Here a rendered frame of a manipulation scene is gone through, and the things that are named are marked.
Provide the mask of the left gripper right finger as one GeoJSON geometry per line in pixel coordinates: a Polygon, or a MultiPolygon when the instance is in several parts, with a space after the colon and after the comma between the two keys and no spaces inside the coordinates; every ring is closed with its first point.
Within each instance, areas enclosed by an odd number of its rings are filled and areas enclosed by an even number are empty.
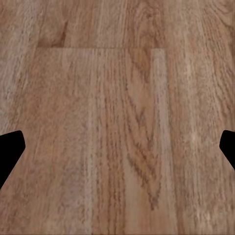
{"type": "Polygon", "coordinates": [[[224,130],[219,147],[235,170],[235,132],[224,130]]]}

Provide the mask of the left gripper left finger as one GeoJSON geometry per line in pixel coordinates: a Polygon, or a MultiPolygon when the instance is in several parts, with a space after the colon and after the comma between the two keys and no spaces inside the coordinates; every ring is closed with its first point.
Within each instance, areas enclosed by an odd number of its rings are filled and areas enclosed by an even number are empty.
{"type": "Polygon", "coordinates": [[[0,136],[0,189],[25,150],[21,130],[0,136]]]}

